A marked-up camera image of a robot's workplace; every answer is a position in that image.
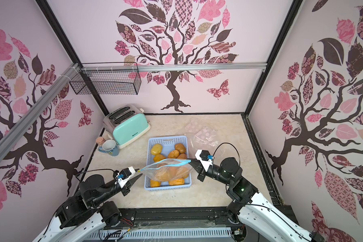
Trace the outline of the orange potato tall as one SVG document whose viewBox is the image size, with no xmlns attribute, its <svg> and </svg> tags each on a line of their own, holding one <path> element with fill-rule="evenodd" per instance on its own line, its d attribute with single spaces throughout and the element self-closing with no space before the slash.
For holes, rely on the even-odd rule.
<svg viewBox="0 0 363 242">
<path fill-rule="evenodd" d="M 190 169 L 186 166 L 178 166 L 174 169 L 174 177 L 176 179 L 187 178 L 190 174 Z"/>
</svg>

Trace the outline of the reddish orange potato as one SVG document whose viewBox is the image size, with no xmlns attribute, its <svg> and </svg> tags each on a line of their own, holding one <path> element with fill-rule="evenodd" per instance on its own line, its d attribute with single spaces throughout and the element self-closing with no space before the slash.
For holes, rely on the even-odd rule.
<svg viewBox="0 0 363 242">
<path fill-rule="evenodd" d="M 178 158 L 180 155 L 180 152 L 178 150 L 173 150 L 168 154 L 168 158 L 175 159 Z"/>
</svg>

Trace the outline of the clear blue zipper bag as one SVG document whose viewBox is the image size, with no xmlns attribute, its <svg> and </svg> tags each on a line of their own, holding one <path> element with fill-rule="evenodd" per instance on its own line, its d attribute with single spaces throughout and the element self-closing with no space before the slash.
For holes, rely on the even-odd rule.
<svg viewBox="0 0 363 242">
<path fill-rule="evenodd" d="M 186 178 L 192 171 L 190 159 L 172 159 L 166 158 L 159 162 L 149 164 L 138 172 L 144 174 L 154 181 L 166 182 L 181 178 Z"/>
</svg>

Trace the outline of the wrinkled orange potato top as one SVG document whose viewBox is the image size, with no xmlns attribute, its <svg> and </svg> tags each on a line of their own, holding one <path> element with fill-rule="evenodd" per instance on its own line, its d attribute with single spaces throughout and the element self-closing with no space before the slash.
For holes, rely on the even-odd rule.
<svg viewBox="0 0 363 242">
<path fill-rule="evenodd" d="M 156 172 L 154 179 L 156 181 L 170 181 L 174 177 L 173 169 L 170 166 L 161 166 Z"/>
</svg>

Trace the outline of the light blue perforated plastic basket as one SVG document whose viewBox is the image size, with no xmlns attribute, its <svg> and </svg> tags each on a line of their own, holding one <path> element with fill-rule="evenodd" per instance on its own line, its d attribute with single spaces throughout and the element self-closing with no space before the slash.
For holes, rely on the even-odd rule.
<svg viewBox="0 0 363 242">
<path fill-rule="evenodd" d="M 148 141 L 148 149 L 147 149 L 147 159 L 146 165 L 151 165 L 154 163 L 154 155 L 151 154 L 151 149 L 154 145 L 160 144 L 162 146 L 162 155 L 169 155 L 171 151 L 174 150 L 174 146 L 176 144 L 183 144 L 186 148 L 186 153 L 188 154 L 188 144 L 187 144 L 186 136 L 169 136 L 169 137 L 154 137 L 150 138 Z M 161 191 L 161 190 L 170 190 L 170 189 L 182 189 L 189 188 L 192 185 L 192 177 L 190 174 L 184 179 L 185 183 L 182 185 L 170 186 L 168 182 L 162 182 L 159 187 L 151 187 L 150 186 L 150 178 L 145 176 L 144 189 L 147 191 Z"/>
</svg>

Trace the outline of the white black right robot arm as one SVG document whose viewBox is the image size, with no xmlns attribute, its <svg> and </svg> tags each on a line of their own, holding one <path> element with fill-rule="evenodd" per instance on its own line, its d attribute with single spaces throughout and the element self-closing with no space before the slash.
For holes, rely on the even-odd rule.
<svg viewBox="0 0 363 242">
<path fill-rule="evenodd" d="M 224 159 L 220 166 L 211 159 L 192 159 L 189 165 L 198 173 L 198 180 L 212 178 L 226 185 L 232 199 L 227 216 L 232 223 L 242 223 L 270 242 L 323 242 L 317 232 L 310 232 L 268 202 L 262 193 L 242 176 L 242 168 L 235 158 Z"/>
</svg>

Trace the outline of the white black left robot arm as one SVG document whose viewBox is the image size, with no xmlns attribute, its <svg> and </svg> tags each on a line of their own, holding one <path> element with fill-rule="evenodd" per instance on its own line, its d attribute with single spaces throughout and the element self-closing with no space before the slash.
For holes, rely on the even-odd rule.
<svg viewBox="0 0 363 242">
<path fill-rule="evenodd" d="M 141 176 L 142 173 L 132 166 L 115 170 L 109 182 L 100 174 L 89 176 L 79 184 L 78 191 L 59 206 L 34 241 L 82 242 L 105 227 L 125 224 L 132 229 L 133 220 L 124 217 L 110 199 L 119 193 L 126 196 Z"/>
</svg>

